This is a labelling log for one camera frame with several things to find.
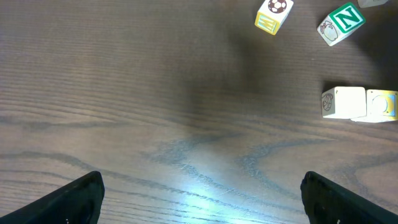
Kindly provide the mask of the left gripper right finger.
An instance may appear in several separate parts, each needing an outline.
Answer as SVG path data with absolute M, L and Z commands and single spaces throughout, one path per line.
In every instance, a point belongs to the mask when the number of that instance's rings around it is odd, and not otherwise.
M 300 184 L 310 224 L 397 224 L 397 215 L 314 171 Z

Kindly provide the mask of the yellow C block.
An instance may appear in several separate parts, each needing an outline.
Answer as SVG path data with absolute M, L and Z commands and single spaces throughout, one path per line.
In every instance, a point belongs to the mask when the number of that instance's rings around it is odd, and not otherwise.
M 360 86 L 336 86 L 322 93 L 322 116 L 352 119 L 366 115 L 366 90 Z

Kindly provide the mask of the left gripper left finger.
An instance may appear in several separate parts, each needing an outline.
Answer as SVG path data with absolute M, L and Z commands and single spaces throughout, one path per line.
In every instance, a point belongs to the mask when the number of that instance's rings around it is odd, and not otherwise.
M 101 173 L 92 171 L 25 207 L 1 217 L 1 223 L 97 224 L 104 193 Z

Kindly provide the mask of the yellow O block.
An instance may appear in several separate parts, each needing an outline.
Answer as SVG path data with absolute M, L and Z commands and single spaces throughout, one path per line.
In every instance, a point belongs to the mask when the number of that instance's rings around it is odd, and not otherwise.
M 397 121 L 397 91 L 366 90 L 366 114 L 351 120 L 364 123 Z

